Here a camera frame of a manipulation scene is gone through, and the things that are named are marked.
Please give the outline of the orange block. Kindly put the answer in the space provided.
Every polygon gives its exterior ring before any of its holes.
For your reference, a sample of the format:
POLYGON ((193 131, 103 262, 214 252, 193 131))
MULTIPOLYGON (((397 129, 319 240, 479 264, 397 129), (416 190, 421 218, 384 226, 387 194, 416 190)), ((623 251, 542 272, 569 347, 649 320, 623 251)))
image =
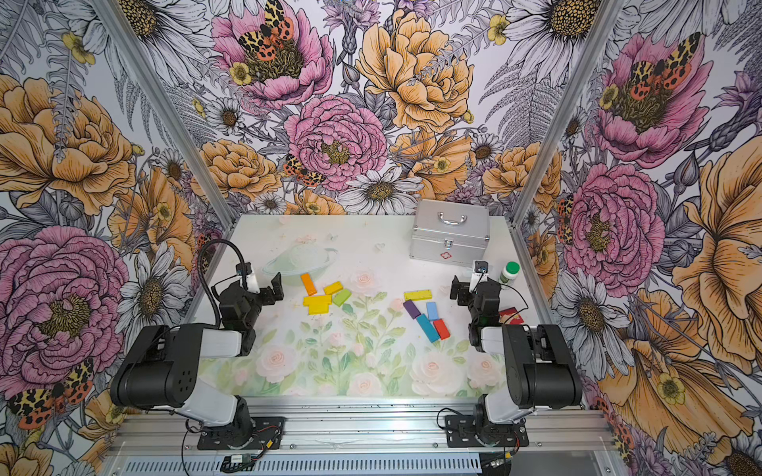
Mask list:
POLYGON ((317 295, 318 293, 317 288, 315 286, 312 276, 309 273, 305 273, 301 275, 300 279, 309 297, 313 297, 317 295))

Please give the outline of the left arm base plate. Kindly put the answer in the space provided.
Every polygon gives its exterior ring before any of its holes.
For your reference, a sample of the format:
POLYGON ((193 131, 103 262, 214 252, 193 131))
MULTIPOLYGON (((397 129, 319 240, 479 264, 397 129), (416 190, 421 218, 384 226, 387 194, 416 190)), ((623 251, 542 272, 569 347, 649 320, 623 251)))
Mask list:
POLYGON ((196 448, 217 451, 279 449, 285 423, 282 416, 256 416, 249 422, 204 428, 196 448))

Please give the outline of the yellow small block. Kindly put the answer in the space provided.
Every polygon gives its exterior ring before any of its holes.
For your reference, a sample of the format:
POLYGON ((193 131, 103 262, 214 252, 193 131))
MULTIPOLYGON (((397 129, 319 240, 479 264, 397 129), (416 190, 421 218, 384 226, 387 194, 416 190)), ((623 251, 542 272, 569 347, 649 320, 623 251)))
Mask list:
POLYGON ((341 282, 334 282, 323 288, 323 292, 328 295, 333 295, 343 290, 343 284, 341 282))

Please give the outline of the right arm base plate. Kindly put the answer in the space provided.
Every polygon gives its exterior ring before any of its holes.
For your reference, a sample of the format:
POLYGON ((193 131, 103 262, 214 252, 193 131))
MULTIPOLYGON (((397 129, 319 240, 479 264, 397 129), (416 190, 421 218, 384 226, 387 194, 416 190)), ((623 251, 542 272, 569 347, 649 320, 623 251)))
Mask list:
POLYGON ((442 424, 450 448, 521 449, 529 445, 528 432, 522 424, 479 422, 472 415, 448 415, 442 424))

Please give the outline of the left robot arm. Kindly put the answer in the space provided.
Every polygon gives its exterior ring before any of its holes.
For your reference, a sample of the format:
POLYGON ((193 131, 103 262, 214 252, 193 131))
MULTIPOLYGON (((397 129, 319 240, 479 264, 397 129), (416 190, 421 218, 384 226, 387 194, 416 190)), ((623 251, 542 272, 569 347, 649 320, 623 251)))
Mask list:
POLYGON ((144 327, 112 379, 110 398, 119 407, 166 411, 199 422, 202 432, 226 447, 242 447, 254 436, 245 399, 224 394, 198 376, 204 358, 244 357, 256 339, 263 309, 284 299, 282 276, 252 292, 240 280, 222 293, 208 285, 216 323, 144 327))

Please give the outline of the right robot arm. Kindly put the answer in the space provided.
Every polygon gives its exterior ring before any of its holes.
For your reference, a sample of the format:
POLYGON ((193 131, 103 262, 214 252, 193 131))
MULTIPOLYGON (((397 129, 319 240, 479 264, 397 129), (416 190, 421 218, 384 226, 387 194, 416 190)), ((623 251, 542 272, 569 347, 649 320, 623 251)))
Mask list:
POLYGON ((449 447, 517 450, 529 444, 526 418, 535 410, 581 404, 581 377, 559 325, 501 322, 502 290, 489 278, 480 277, 473 286, 452 280, 450 298, 470 312, 470 345, 503 358, 506 385, 481 395, 472 414, 446 417, 449 447))

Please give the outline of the yellow long block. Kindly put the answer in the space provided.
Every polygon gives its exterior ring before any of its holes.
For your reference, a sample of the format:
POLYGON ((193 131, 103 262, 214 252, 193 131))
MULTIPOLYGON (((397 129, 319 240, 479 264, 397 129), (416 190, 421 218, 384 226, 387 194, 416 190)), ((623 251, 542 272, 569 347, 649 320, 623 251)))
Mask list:
POLYGON ((329 303, 314 303, 308 306, 309 315, 327 315, 329 313, 329 303))
POLYGON ((331 295, 327 296, 309 296, 303 299, 303 305, 305 307, 324 307, 330 305, 333 302, 331 295))

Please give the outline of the lime green block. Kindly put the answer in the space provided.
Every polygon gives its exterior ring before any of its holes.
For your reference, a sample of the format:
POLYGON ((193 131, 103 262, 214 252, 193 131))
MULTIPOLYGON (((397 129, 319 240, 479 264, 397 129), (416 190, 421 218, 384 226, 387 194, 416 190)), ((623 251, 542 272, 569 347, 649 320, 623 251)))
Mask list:
POLYGON ((333 296, 331 297, 331 300, 333 301, 334 305, 337 305, 338 307, 342 307, 350 297, 351 297, 351 291, 349 291, 348 289, 342 289, 334 293, 333 296))

